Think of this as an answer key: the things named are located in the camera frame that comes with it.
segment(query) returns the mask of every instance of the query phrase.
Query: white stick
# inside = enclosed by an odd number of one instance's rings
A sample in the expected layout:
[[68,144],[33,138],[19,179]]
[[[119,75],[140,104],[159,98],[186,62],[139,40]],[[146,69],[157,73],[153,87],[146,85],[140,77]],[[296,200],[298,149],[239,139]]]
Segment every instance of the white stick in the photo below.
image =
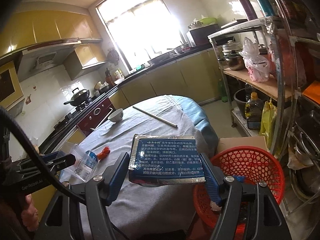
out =
[[137,108],[136,106],[132,106],[134,109],[137,109],[137,110],[139,110],[139,111],[141,111],[141,112],[144,112],[145,114],[148,114],[148,115],[150,115],[150,116],[152,116],[152,117],[154,117],[154,118],[156,118],[156,119],[158,119],[158,120],[160,120],[160,121],[162,121],[162,122],[165,122],[165,123],[167,123],[167,124],[169,124],[169,125],[172,125],[173,127],[178,127],[178,125],[176,125],[175,123],[173,123],[173,122],[169,122],[168,120],[166,120],[166,119],[163,119],[163,118],[161,118],[161,117],[159,117],[159,116],[156,116],[156,115],[154,115],[154,114],[152,114],[152,113],[149,113],[149,112],[147,112],[147,111],[144,111],[144,110],[142,110],[142,109],[140,109],[140,108]]

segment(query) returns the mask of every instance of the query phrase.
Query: screw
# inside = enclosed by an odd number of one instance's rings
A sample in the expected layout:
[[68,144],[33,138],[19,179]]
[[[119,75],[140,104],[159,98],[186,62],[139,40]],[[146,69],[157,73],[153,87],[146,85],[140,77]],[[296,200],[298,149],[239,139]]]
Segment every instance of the screw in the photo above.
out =
[[232,176],[226,176],[226,181],[227,181],[227,182],[233,182],[234,180],[235,180],[234,177],[232,177]]
[[65,187],[68,187],[69,186],[69,182],[68,181],[64,181],[64,182],[62,182],[62,185],[65,186]]
[[260,185],[261,187],[266,187],[266,186],[267,186],[267,183],[266,183],[265,181],[260,181],[260,182],[259,182],[259,185]]
[[101,175],[97,175],[97,176],[94,176],[93,177],[93,180],[94,181],[100,181],[100,180],[102,180],[103,179],[103,177],[101,176]]

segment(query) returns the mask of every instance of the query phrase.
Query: red plastic basket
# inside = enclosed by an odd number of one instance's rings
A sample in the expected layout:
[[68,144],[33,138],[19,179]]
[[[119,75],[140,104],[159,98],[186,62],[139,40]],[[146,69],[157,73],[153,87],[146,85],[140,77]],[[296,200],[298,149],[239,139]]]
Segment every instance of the red plastic basket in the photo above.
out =
[[[233,147],[214,156],[210,161],[220,167],[226,176],[245,176],[254,183],[265,181],[280,204],[284,194],[284,173],[280,163],[267,151],[252,146]],[[213,228],[219,215],[211,210],[204,184],[195,185],[193,203],[199,217]],[[238,224],[235,239],[242,239],[244,228],[244,223]]]

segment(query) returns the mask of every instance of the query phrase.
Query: black bucket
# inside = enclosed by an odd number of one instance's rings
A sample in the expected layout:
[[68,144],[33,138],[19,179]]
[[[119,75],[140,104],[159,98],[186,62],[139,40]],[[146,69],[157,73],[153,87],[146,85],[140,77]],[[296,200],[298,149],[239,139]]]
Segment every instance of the black bucket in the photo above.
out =
[[[256,91],[258,94],[258,98],[260,98],[263,102],[266,102],[269,100],[269,97],[262,93],[261,91],[257,90]],[[240,113],[242,115],[242,117],[245,119],[245,115],[244,115],[244,108],[245,108],[245,88],[238,90],[235,94],[234,94],[234,99],[237,103],[237,106],[239,107]]]

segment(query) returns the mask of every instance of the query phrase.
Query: countertop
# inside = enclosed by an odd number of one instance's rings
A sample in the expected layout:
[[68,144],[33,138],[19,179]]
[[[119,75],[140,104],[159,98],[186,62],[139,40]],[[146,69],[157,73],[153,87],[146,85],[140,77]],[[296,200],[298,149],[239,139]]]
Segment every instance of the countertop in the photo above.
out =
[[170,65],[175,63],[176,61],[186,59],[188,57],[193,57],[195,55],[204,53],[206,51],[213,50],[213,48],[208,47],[201,47],[198,49],[194,49],[192,51],[189,51],[188,53],[184,53],[181,55],[178,55],[176,57],[169,58],[167,60],[164,60],[158,64],[154,64],[150,67],[147,67],[139,72],[136,72],[134,74],[131,74],[127,78],[124,79],[120,84],[114,86],[111,88],[108,92],[100,95],[98,98],[96,98],[94,101],[92,101],[84,110],[82,110],[77,116],[75,116],[62,130],[60,130],[58,133],[56,131],[53,131],[46,140],[39,146],[39,151],[42,154],[49,154],[51,153],[57,145],[65,138],[65,136],[81,121],[90,111],[92,111],[101,101],[103,101],[106,98],[111,97],[114,95],[119,88],[125,86],[128,82],[135,80],[136,78],[145,75],[147,72],[154,70],[158,67]]

